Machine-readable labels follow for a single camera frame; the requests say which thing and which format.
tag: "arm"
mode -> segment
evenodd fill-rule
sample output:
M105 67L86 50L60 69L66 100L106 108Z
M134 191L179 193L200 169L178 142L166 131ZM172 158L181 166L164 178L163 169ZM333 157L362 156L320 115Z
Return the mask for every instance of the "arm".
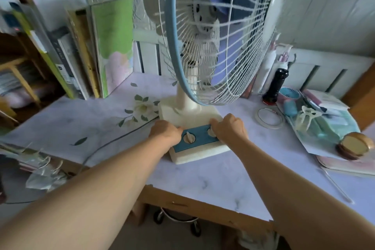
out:
M182 128L157 121L150 137L76 176L0 230L0 249L105 249Z
M211 120L217 137L246 168L291 248L366 249L375 245L375 227L310 181L288 169L247 138L243 122L228 114Z

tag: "mini fan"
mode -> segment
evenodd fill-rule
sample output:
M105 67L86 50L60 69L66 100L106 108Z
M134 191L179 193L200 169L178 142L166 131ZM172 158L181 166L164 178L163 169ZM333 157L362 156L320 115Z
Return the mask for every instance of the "mini fan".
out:
M228 150L210 130L215 105L244 92L258 70L284 0L143 0L177 95L158 105L161 119L186 130L170 150L184 163Z

